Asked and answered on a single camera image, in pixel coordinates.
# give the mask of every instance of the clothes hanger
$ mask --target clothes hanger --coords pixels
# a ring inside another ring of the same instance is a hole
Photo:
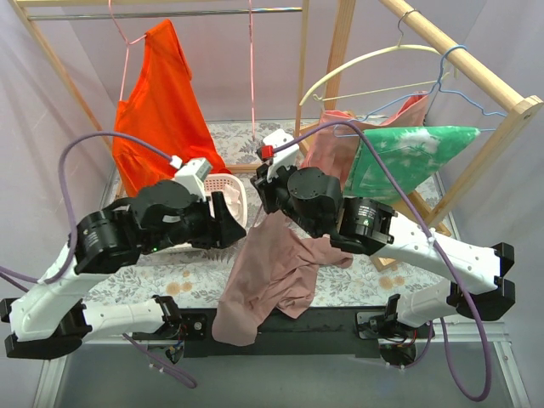
[[[125,67],[122,70],[122,82],[121,82],[121,92],[119,93],[119,101],[122,101],[122,95],[125,90],[125,80],[127,79],[127,66],[128,66],[128,55],[130,54],[130,46],[134,45],[135,43],[139,43],[142,41],[146,34],[144,34],[142,37],[134,40],[134,41],[128,41],[127,36],[122,32],[121,26],[117,22],[115,16],[113,15],[113,8],[111,7],[111,0],[108,0],[108,9],[110,10],[110,16],[113,22],[115,23],[117,30],[119,31],[119,34],[121,34],[122,39],[125,41],[125,44],[127,44],[127,53],[125,54]]]
[[[309,91],[304,95],[304,97],[300,101],[299,105],[302,106],[304,104],[304,102],[306,102],[308,97],[318,87],[320,87],[321,85],[327,83],[331,78],[335,77],[340,72],[344,71],[345,69],[349,68],[350,66],[358,64],[358,63],[360,63],[360,62],[362,62],[364,60],[368,60],[368,59],[370,59],[372,57],[376,57],[376,56],[382,55],[382,54],[392,53],[392,52],[395,52],[395,51],[409,50],[409,49],[413,49],[413,50],[417,50],[417,51],[426,51],[426,52],[429,52],[429,53],[440,55],[440,53],[436,49],[434,49],[432,47],[428,47],[428,46],[424,46],[424,45],[403,45],[402,44],[402,39],[404,38],[405,33],[400,29],[400,23],[402,22],[402,20],[408,14],[413,13],[415,11],[419,12],[419,10],[416,10],[416,9],[410,10],[410,11],[404,13],[403,16],[399,19],[399,23],[397,24],[397,28],[400,31],[400,38],[399,38],[399,41],[397,42],[397,44],[395,46],[379,49],[377,51],[373,51],[371,53],[361,55],[360,57],[357,57],[355,59],[352,59],[352,60],[346,62],[343,65],[340,65],[336,70],[333,70],[333,71],[329,72],[327,75],[323,76],[318,82],[316,82],[314,85],[312,85],[312,87],[309,89]],[[447,72],[445,74],[445,78],[447,76],[449,76],[449,75],[450,75],[450,73]],[[457,75],[458,75],[458,69],[455,68],[455,70],[454,70],[455,78],[457,78]],[[366,94],[377,94],[377,93],[380,93],[380,92],[391,91],[391,90],[394,90],[394,89],[410,88],[410,87],[428,85],[428,84],[431,84],[431,83],[436,83],[436,81],[418,82],[418,83],[412,83],[412,84],[409,84],[409,85],[401,85],[399,87],[394,87],[394,88],[378,89],[378,90],[375,90],[375,91],[367,91],[367,92],[363,92],[363,93],[353,93],[353,94],[350,94],[350,95],[337,96],[337,97],[332,97],[332,98],[325,98],[324,96],[319,96],[317,94],[314,94],[313,99],[317,100],[317,101],[320,101],[320,102],[325,102],[327,100],[351,98],[351,97],[354,97],[354,96],[361,96],[361,95],[366,95]]]
[[[443,94],[457,94],[457,95],[460,95],[462,96],[469,104],[473,105],[473,106],[476,106],[477,108],[479,108],[482,112],[482,115],[484,116],[493,116],[493,115],[498,115],[498,116],[502,116],[502,117],[506,117],[506,114],[503,113],[503,112],[486,112],[484,110],[484,107],[482,105],[480,105],[479,103],[473,101],[472,99],[470,99],[467,95],[465,95],[463,92],[460,92],[460,91],[456,91],[456,90],[452,90],[452,89],[442,89],[442,78],[443,78],[443,75],[444,75],[444,64],[445,64],[445,61],[446,61],[446,58],[448,57],[448,55],[452,52],[452,51],[455,51],[456,49],[459,49],[459,48],[462,48],[462,49],[467,49],[466,46],[464,45],[456,45],[456,46],[453,46],[451,47],[450,49],[448,49],[444,55],[442,56],[442,58],[440,59],[440,71],[439,71],[439,75],[438,75],[438,78],[437,80],[434,82],[434,85],[426,92],[426,93],[409,93],[405,96],[401,96],[400,98],[397,98],[387,104],[385,104],[384,106],[381,106],[375,110],[373,110],[372,112],[366,114],[366,116],[363,118],[363,119],[350,119],[348,122],[351,122],[351,121],[357,121],[357,122],[364,122],[368,119],[368,117],[370,115],[374,115],[376,113],[378,113],[379,111],[382,111],[383,109],[385,108],[388,108],[389,106],[393,105],[393,104],[396,104],[397,102],[400,102],[401,100],[404,100],[404,99],[407,99],[407,98],[410,98],[411,96],[419,96],[419,95],[429,95],[431,94],[435,89],[436,87],[438,86],[438,92],[441,92]],[[354,133],[354,134],[344,134],[344,135],[336,135],[336,129],[337,129],[337,125],[333,128],[332,130],[332,134],[334,136],[336,136],[337,138],[348,138],[348,137],[353,137],[353,136],[358,136],[358,134]],[[492,132],[492,131],[495,131],[495,129],[480,129],[480,132]]]

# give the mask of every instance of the blue wire hanger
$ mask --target blue wire hanger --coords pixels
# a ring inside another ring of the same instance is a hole
[[[440,59],[440,72],[439,72],[439,76],[436,80],[436,82],[433,84],[433,86],[425,93],[410,93],[408,95],[405,95],[405,96],[401,96],[400,98],[397,98],[391,102],[389,102],[388,104],[384,105],[384,106],[381,106],[379,108],[377,108],[376,110],[373,110],[372,112],[368,113],[363,119],[349,119],[348,122],[352,122],[352,121],[356,121],[356,122],[364,122],[368,119],[368,117],[370,115],[374,115],[376,113],[378,113],[379,111],[382,111],[386,108],[388,108],[389,106],[391,105],[394,105],[396,104],[397,102],[400,102],[401,100],[404,100],[404,99],[407,99],[407,98],[410,98],[411,96],[426,96],[426,95],[429,95],[431,94],[434,89],[436,88],[436,86],[438,85],[439,87],[439,92],[443,93],[443,94],[457,94],[457,95],[461,95],[469,104],[471,105],[474,105],[476,106],[477,108],[479,108],[482,112],[482,115],[484,116],[492,116],[492,115],[498,115],[498,116],[502,116],[502,117],[506,117],[506,114],[502,113],[502,112],[486,112],[484,110],[484,107],[482,105],[480,105],[479,103],[473,101],[472,99],[470,99],[467,95],[465,95],[463,92],[460,92],[460,91],[455,91],[455,90],[451,90],[451,89],[442,89],[442,76],[444,75],[444,62],[445,62],[445,59],[448,57],[448,55],[458,49],[458,48],[462,48],[462,49],[467,49],[467,47],[465,47],[464,45],[461,45],[461,44],[457,44],[453,47],[451,47],[450,49],[448,49],[444,55],[442,55],[442,58]],[[353,136],[357,136],[357,134],[343,134],[343,135],[336,135],[336,129],[338,126],[341,126],[341,125],[336,125],[333,129],[332,129],[332,134],[334,136],[336,136],[337,138],[348,138],[348,137],[353,137]],[[494,131],[495,129],[481,129],[482,132],[491,132],[491,131]]]

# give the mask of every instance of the white cable connector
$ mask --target white cable connector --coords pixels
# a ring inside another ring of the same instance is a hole
[[[181,160],[179,157],[177,157],[176,155],[172,156],[172,160],[170,161],[170,166],[172,166],[176,170],[179,170],[183,166],[183,164],[184,164],[184,161]]]
[[[431,236],[427,238],[428,244],[432,247],[434,245],[434,242],[436,241],[436,229],[430,228]]]
[[[212,165],[204,157],[190,159],[174,174],[173,179],[176,183],[183,185],[191,194],[206,201],[204,180],[211,171]]]

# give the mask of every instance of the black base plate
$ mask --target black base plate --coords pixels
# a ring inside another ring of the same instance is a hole
[[[298,319],[274,310],[258,328],[254,344],[237,347],[213,340],[212,324],[206,327],[204,339],[185,343],[184,358],[217,355],[308,355],[351,354],[358,358],[380,358],[376,339],[361,339],[355,326],[360,312],[379,315],[384,307],[310,308]],[[216,309],[191,309],[213,322]],[[156,339],[146,333],[134,333],[135,340]]]

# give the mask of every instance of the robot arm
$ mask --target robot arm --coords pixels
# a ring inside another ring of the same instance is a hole
[[[136,264],[141,254],[185,242],[226,248],[246,235],[221,192],[212,193],[212,217],[202,183],[210,169],[206,159],[189,161],[174,180],[146,187],[134,198],[114,201],[85,217],[77,226],[76,256],[64,275],[55,283],[44,282],[66,260],[67,245],[28,293],[0,303],[2,321],[12,329],[5,340],[8,357],[49,360],[97,337],[192,327],[195,316],[181,314],[171,297],[113,306],[84,305],[82,298],[121,267]]]
[[[266,213],[282,211],[310,236],[325,234],[345,252],[394,258],[447,280],[409,295],[393,295],[384,315],[360,326],[366,337],[405,337],[427,321],[447,315],[472,314],[442,257],[442,246],[467,284],[482,320],[500,319],[515,303],[514,284],[504,279],[513,265],[513,248],[471,246],[437,234],[427,238],[421,227],[392,207],[367,198],[343,198],[340,182],[316,167],[297,169],[295,144],[273,153],[292,137],[278,130],[264,139],[258,154],[265,163],[252,178]]]

